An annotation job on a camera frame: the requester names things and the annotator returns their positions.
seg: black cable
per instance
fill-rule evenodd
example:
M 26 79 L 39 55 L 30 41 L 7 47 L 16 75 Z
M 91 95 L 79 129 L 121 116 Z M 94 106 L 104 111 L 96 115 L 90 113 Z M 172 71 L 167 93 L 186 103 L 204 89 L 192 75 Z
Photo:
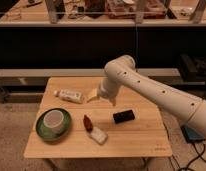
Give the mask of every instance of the black cable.
M 195 149 L 195 151 L 196 151 L 196 153 L 198 154 L 198 155 L 200 155 L 200 153 L 199 153 L 199 151 L 197 150 L 197 148 L 196 148 L 196 144 L 192 144 L 193 145 L 193 147 L 194 147 L 194 149 Z M 206 159 L 205 158 L 203 158 L 202 157 L 202 155 L 200 155 L 200 158 L 206 163 Z
M 165 127 L 165 130 L 166 130 L 168 139 L 170 139 L 170 134 L 169 134 L 169 132 L 168 132 L 168 127 L 167 127 L 167 125 L 166 125 L 164 122 L 163 122 L 163 125 L 164 125 L 164 127 Z
M 142 157 L 142 160 L 143 160 L 143 162 L 144 162 L 144 165 L 146 166 L 147 165 L 147 161 L 146 161 L 146 159 L 145 159 L 145 157 Z
M 175 169 L 175 166 L 173 165 L 173 162 L 172 162 L 172 160 L 171 160 L 171 157 L 168 157 L 168 160 L 169 160 L 169 162 L 170 162 L 170 164 L 171 164 L 171 167 L 172 167 L 173 171 L 175 171 L 176 169 Z
M 194 157 L 191 161 L 188 162 L 188 164 L 186 165 L 186 167 L 182 167 L 179 168 L 178 171 L 194 171 L 193 169 L 189 168 L 189 166 L 196 161 L 197 159 L 199 159 L 203 154 L 205 153 L 205 145 L 203 146 L 203 150 L 201 153 L 198 153 L 198 155 L 196 157 Z
M 178 160 L 176 159 L 176 157 L 174 155 L 172 155 L 172 158 L 174 159 L 174 162 L 176 163 L 178 169 L 181 168 L 180 165 L 179 165 Z

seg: green plate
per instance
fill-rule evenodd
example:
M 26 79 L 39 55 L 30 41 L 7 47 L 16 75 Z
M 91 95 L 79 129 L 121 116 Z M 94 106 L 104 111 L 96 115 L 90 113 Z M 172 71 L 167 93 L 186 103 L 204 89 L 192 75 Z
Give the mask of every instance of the green plate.
M 59 133 L 59 134 L 56 134 L 56 133 L 52 132 L 49 128 L 47 128 L 43 124 L 44 116 L 52 110 L 59 110 L 64 114 L 64 128 L 63 128 L 62 132 Z M 53 108 L 53 109 L 50 109 L 50 110 L 44 112 L 38 118 L 38 120 L 36 122 L 36 132 L 37 132 L 38 136 L 40 138 L 42 138 L 44 141 L 56 141 L 56 140 L 60 139 L 64 134 L 66 134 L 69 131 L 70 125 L 71 125 L 71 116 L 70 116 L 70 114 L 62 108 Z

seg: wooden table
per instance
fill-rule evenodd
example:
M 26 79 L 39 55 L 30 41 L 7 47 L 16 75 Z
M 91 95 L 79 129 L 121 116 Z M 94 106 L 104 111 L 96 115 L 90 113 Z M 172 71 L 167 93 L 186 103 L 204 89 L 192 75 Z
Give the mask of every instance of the wooden table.
M 72 89 L 87 95 L 96 88 L 102 77 L 50 78 L 37 113 L 37 118 L 50 108 L 60 107 L 70 112 L 72 128 L 55 144 L 42 141 L 35 123 L 31 130 L 24 156 L 26 158 L 110 158 L 110 157 L 165 157 L 172 150 L 157 106 L 132 90 L 121 87 L 115 107 L 106 99 L 84 104 L 62 101 L 53 96 L 54 90 Z M 135 120 L 115 124 L 113 113 L 132 109 Z M 104 130 L 109 138 L 99 145 L 87 136 L 83 126 L 84 114 L 93 124 Z

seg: white cup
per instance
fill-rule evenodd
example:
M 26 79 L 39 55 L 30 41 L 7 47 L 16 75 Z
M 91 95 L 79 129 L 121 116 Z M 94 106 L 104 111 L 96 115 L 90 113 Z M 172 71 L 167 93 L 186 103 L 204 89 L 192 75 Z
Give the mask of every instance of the white cup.
M 52 132 L 59 134 L 64 127 L 64 115 L 59 110 L 51 110 L 44 116 L 43 123 Z

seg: floor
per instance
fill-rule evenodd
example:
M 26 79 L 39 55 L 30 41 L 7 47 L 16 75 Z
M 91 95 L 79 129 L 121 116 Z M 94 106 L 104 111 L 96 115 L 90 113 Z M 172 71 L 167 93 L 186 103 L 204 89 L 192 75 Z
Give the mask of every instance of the floor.
M 38 110 L 40 99 L 36 101 L 27 97 L 10 99 L 7 103 L 0 103 L 0 171 L 50 171 L 52 170 L 41 159 L 25 159 L 24 149 L 28 140 L 29 132 Z M 180 131 L 179 122 L 175 117 L 161 110 L 163 121 L 167 127 L 173 155 L 184 167 L 196 156 L 193 147 L 186 144 Z M 172 171 L 170 160 L 175 170 L 177 165 L 173 158 L 154 159 L 148 171 Z M 68 160 L 67 170 L 69 171 L 137 171 L 143 164 L 143 159 L 138 158 L 117 158 L 117 159 L 80 159 Z M 191 165 L 195 171 L 206 171 L 206 164 L 197 160 Z

